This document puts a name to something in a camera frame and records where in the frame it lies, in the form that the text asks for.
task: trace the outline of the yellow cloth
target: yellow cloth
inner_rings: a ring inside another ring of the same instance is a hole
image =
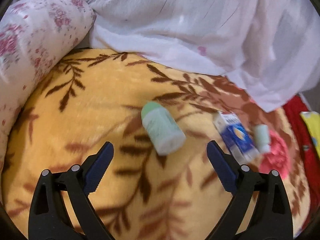
[[[155,100],[187,136],[159,157],[141,124],[140,110]],[[74,51],[40,83],[10,134],[3,174],[5,208],[27,235],[32,194],[43,169],[66,171],[105,141],[114,158],[92,205],[111,234],[125,239],[205,239],[231,200],[205,153],[208,141],[226,150],[212,124],[216,110],[235,112],[244,127],[265,123],[286,141],[293,169],[284,181],[297,232],[308,214],[308,183],[282,109],[266,114],[226,78],[184,73],[135,54],[110,49]],[[262,156],[250,166],[257,170]],[[79,224],[64,192],[75,227]],[[248,225],[252,198],[240,231]]]
[[[301,112],[300,115],[308,127],[312,142],[320,157],[320,114],[317,112]]]

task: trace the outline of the small bottle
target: small bottle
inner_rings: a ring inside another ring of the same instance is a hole
[[[270,149],[270,135],[269,128],[266,124],[258,124],[253,129],[254,141],[260,153],[269,153]]]
[[[147,103],[141,111],[142,125],[160,156],[175,152],[184,144],[181,131],[167,109],[155,102]]]

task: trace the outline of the white pillow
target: white pillow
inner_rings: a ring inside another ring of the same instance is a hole
[[[8,8],[0,22],[0,173],[21,107],[95,17],[85,0],[20,0]]]

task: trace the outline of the blue gripper pad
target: blue gripper pad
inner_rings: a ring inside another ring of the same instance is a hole
[[[84,177],[83,191],[86,196],[89,193],[95,192],[103,175],[105,174],[110,162],[113,158],[113,145],[112,143],[105,143],[97,153],[97,158],[90,166],[89,170]]]
[[[237,192],[236,180],[237,176],[223,157],[224,152],[213,142],[207,145],[207,156],[216,171],[225,191],[235,195]]]

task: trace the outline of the screw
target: screw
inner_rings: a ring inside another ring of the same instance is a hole
[[[49,170],[43,170],[41,174],[42,176],[47,176],[49,174]]]
[[[72,170],[72,171],[79,171],[79,169],[80,169],[80,166],[79,166],[78,164],[73,165],[73,166],[71,167],[71,170]]]
[[[241,170],[243,170],[243,171],[249,171],[250,170],[250,168],[247,166],[247,165],[242,165],[241,166]]]
[[[271,173],[273,176],[279,176],[279,172],[276,170],[271,171]]]

